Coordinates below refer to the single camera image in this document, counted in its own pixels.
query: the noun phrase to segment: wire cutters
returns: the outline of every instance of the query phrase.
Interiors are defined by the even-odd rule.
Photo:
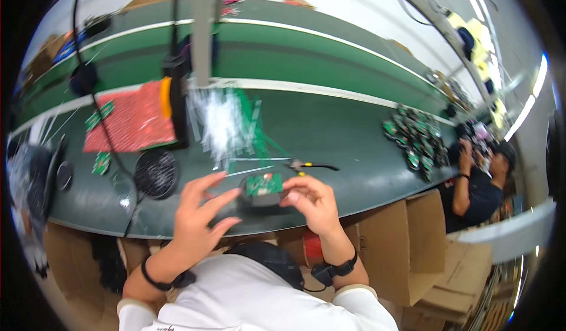
[[[338,171],[340,170],[339,168],[337,168],[334,165],[330,165],[330,164],[325,164],[325,163],[311,163],[311,162],[305,162],[303,163],[300,160],[294,159],[293,161],[291,161],[290,164],[287,164],[288,167],[290,167],[292,170],[294,170],[298,176],[305,176],[306,174],[301,170],[302,167],[327,167],[331,170],[334,171]]]

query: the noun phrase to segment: black cap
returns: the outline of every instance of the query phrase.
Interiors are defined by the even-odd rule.
[[[494,147],[493,153],[502,153],[503,155],[505,155],[507,161],[509,162],[509,171],[513,171],[513,169],[515,168],[517,154],[515,153],[515,148],[513,148],[511,144],[507,142],[499,143]]]

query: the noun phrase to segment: black t-shirt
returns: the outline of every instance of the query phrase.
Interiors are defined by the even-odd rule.
[[[493,212],[499,207],[503,200],[503,191],[491,184],[491,178],[477,167],[473,167],[470,173],[470,207],[463,215],[454,214],[452,211],[452,200],[454,199],[454,188],[441,188],[440,196],[444,207],[446,219],[446,233],[462,230],[467,227],[478,225],[488,220]]]

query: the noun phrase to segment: white shirt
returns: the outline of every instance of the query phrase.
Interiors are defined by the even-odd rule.
[[[120,331],[397,330],[368,286],[346,286],[326,303],[244,256],[209,257],[191,271],[196,282],[157,317],[145,304],[122,299]]]

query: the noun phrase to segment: watch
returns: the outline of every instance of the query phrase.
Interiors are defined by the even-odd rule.
[[[147,257],[145,257],[143,259],[143,261],[141,262],[142,267],[141,267],[141,272],[143,274],[143,277],[145,278],[145,280],[151,284],[152,286],[154,286],[155,288],[167,292],[168,290],[170,290],[171,288],[175,287],[175,288],[183,288],[186,287],[188,285],[191,285],[193,283],[196,282],[196,276],[194,275],[193,272],[187,270],[184,271],[183,273],[181,273],[179,276],[177,276],[177,278],[175,278],[173,280],[173,282],[171,283],[162,283],[162,282],[155,282],[154,280],[152,280],[149,275],[147,274],[147,270],[145,269],[145,263],[147,262],[147,259],[150,257],[151,255],[148,255]]]
[[[354,265],[357,260],[358,252],[354,251],[354,257],[340,266],[327,264],[326,262],[315,264],[312,267],[311,275],[325,287],[329,287],[332,285],[332,278],[350,274],[354,270]]]

